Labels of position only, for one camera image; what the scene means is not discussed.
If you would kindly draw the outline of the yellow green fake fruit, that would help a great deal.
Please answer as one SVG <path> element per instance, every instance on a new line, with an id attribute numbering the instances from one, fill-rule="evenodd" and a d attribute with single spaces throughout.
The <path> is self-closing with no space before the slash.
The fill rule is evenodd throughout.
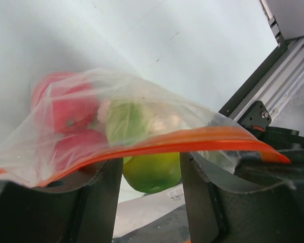
<path id="1" fill-rule="evenodd" d="M 123 176 L 136 191 L 153 194 L 181 181 L 180 153 L 160 153 L 124 158 Z"/>

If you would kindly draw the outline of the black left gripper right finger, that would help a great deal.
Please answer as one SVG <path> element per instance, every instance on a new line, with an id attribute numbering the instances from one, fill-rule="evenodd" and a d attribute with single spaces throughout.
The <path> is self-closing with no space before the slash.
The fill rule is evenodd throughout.
<path id="1" fill-rule="evenodd" d="M 304 242 L 304 179 L 278 177 L 274 164 L 244 162 L 239 178 L 196 152 L 180 166 L 191 242 Z"/>

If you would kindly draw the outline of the clear zip top bag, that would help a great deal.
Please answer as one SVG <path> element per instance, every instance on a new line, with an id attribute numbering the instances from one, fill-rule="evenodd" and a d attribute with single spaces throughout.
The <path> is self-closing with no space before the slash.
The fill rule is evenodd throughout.
<path id="1" fill-rule="evenodd" d="M 235 121 L 104 69 L 0 86 L 0 242 L 189 242 L 181 156 L 290 160 Z"/>

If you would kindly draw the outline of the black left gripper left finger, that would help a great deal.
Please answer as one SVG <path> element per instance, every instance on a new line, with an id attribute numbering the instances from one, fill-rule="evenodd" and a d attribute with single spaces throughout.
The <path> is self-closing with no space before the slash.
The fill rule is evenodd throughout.
<path id="1" fill-rule="evenodd" d="M 112 159 L 46 187 L 0 181 L 0 242 L 111 242 L 122 170 Z"/>

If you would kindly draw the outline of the white fake garlic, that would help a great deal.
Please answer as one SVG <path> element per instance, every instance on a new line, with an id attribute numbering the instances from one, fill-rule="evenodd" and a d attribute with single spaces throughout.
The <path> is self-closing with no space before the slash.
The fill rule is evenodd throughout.
<path id="1" fill-rule="evenodd" d="M 105 100 L 101 103 L 100 108 L 97 111 L 97 120 L 106 124 L 106 115 L 109 108 L 111 100 Z M 151 133 L 161 133 L 162 131 L 168 129 L 174 129 L 179 126 L 180 118 L 175 114 L 175 112 L 171 109 L 171 107 L 165 103 L 157 102 L 157 103 L 146 103 L 143 102 L 147 108 L 149 108 L 154 117 L 151 122 L 151 128 L 149 130 L 149 134 Z"/>

